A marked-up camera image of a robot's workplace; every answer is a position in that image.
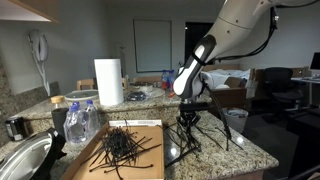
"wall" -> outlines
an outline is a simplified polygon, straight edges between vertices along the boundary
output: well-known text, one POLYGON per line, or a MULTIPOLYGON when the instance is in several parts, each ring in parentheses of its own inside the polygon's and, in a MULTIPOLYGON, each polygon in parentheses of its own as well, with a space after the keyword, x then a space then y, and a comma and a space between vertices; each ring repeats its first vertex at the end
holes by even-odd
MULTIPOLYGON (((279 29, 260 54, 240 61, 243 69, 271 66, 310 66, 314 52, 320 51, 320 3, 295 9, 278 9, 279 29)), ((266 39, 269 13, 260 19, 248 39, 240 45, 250 52, 266 39)))
POLYGON ((126 67, 126 73, 130 77, 159 74, 136 72, 133 19, 170 20, 172 23, 172 67, 176 70, 179 67, 179 61, 184 61, 185 22, 214 22, 223 2, 221 0, 201 2, 118 0, 108 2, 112 56, 121 58, 122 67, 126 67))
POLYGON ((93 59, 109 57, 105 1, 59 2, 58 24, 0 21, 0 55, 13 94, 42 86, 27 42, 33 28, 46 34, 48 81, 58 81, 62 94, 75 90, 76 80, 95 76, 93 59))

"granite countertop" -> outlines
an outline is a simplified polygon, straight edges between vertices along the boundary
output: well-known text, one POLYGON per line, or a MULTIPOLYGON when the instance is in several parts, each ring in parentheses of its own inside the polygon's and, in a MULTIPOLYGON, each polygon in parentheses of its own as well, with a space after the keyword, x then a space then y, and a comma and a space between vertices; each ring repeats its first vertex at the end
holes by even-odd
MULTIPOLYGON (((278 160, 232 129, 232 140, 237 145, 229 142, 229 151, 226 151, 226 138, 218 130, 223 130, 222 122, 207 112, 199 114, 201 119, 198 122, 198 126, 207 129, 203 130, 214 138, 222 148, 194 129, 193 134, 201 142, 202 152, 190 153, 180 162, 166 168, 165 177, 167 179, 224 179, 279 165, 278 160)), ((2 159, 5 154, 17 145, 18 143, 10 142, 2 147, 0 151, 3 153, 0 154, 0 158, 2 159)), ((63 151, 68 154, 66 157, 56 161, 51 171, 52 179, 59 179, 84 147, 84 144, 76 146, 66 144, 63 151)), ((172 151, 172 149, 178 149, 178 147, 170 141, 167 132, 164 132, 165 164, 178 155, 173 152, 179 152, 179 150, 172 151)))
MULTIPOLYGON (((180 104, 180 101, 181 99, 177 96, 168 98, 166 95, 162 95, 160 97, 150 98, 144 101, 124 101, 123 103, 114 106, 100 105, 99 100, 94 100, 94 104, 98 108, 99 112, 103 114, 161 107, 174 107, 178 106, 180 104)), ((211 102, 211 99, 209 96, 203 94, 198 99, 198 102, 211 102)), ((29 109, 26 109, 18 113, 17 115, 22 116, 26 120, 51 119, 52 117, 50 99, 45 100, 29 109)))

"black wire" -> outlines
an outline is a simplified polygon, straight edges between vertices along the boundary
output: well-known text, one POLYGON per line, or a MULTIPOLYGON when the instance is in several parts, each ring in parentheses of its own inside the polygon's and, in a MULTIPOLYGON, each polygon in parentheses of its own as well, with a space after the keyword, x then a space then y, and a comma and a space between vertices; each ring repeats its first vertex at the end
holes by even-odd
POLYGON ((319 2, 320 0, 315 0, 315 1, 312 1, 310 3, 307 3, 307 4, 303 4, 303 5, 299 5, 299 6, 285 6, 285 5, 279 5, 277 6, 277 8, 301 8, 301 7, 306 7, 306 6, 310 6, 312 4, 315 4, 317 2, 319 2))
POLYGON ((259 46, 257 49, 255 49, 254 51, 245 54, 245 55, 235 55, 235 56, 225 56, 225 57, 216 57, 211 59, 210 61, 221 61, 221 60, 235 60, 235 59, 240 59, 240 58, 244 58, 244 57, 250 57, 250 56, 254 56, 259 54, 260 52, 262 52, 268 45, 269 40, 271 39, 274 30, 276 29, 276 25, 274 23, 274 17, 275 17, 275 9, 274 7, 270 9, 270 26, 269 26, 269 33, 268 33, 268 38, 265 40, 265 42, 259 46))

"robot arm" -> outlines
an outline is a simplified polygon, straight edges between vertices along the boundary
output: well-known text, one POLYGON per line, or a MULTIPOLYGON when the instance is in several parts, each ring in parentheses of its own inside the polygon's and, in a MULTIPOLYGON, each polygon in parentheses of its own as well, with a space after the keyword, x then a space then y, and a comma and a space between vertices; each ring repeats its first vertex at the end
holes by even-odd
POLYGON ((199 73, 209 60, 242 42, 260 16, 271 7, 303 3, 307 3, 306 0, 226 0, 214 25, 179 70, 173 85, 175 93, 182 99, 198 96, 203 86, 199 73))

